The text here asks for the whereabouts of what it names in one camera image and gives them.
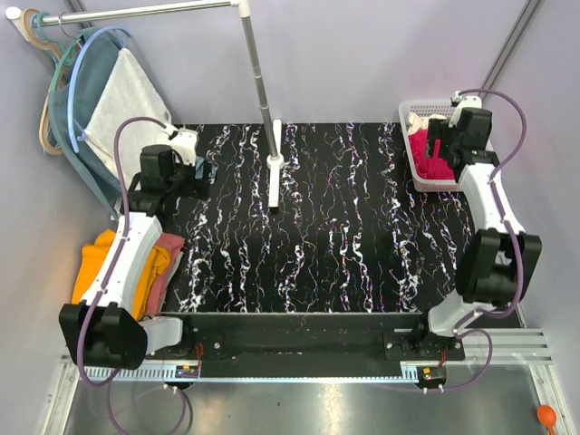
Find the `red t shirt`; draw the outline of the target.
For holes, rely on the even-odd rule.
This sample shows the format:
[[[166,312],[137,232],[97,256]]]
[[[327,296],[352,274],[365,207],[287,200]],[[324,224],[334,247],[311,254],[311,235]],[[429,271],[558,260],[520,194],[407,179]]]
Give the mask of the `red t shirt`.
[[[418,130],[409,136],[411,155],[417,174],[423,179],[453,180],[454,174],[447,162],[439,156],[440,141],[436,141],[432,157],[427,156],[427,130]]]

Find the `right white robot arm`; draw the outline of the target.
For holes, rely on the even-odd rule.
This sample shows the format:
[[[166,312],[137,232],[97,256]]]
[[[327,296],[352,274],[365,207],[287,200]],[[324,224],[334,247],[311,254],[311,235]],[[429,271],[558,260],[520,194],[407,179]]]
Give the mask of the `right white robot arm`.
[[[482,315],[511,316],[527,291],[541,254],[540,237],[518,222],[503,189],[497,154],[488,150],[492,114],[457,107],[449,120],[430,121],[427,150],[438,150],[465,195],[475,234],[455,275],[455,288],[431,308],[418,342],[444,349]]]

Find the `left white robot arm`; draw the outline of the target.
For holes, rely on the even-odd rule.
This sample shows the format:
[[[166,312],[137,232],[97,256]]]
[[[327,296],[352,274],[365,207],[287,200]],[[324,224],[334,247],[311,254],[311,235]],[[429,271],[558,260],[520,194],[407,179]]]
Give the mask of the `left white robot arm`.
[[[148,308],[155,280],[171,262],[160,246],[163,224],[180,198],[206,198],[216,176],[214,164],[188,164],[169,145],[150,145],[121,199],[119,224],[100,265],[86,279],[59,324],[74,363],[80,367],[138,368],[145,357],[182,340],[183,323],[157,317]]]

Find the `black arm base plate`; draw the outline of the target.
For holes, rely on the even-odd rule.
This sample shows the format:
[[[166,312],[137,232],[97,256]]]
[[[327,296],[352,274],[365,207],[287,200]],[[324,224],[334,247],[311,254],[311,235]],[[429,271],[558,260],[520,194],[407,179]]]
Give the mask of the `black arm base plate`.
[[[225,380],[387,378],[401,363],[454,363],[461,342],[419,344],[420,314],[183,314],[185,342],[157,359],[201,358],[201,378]]]

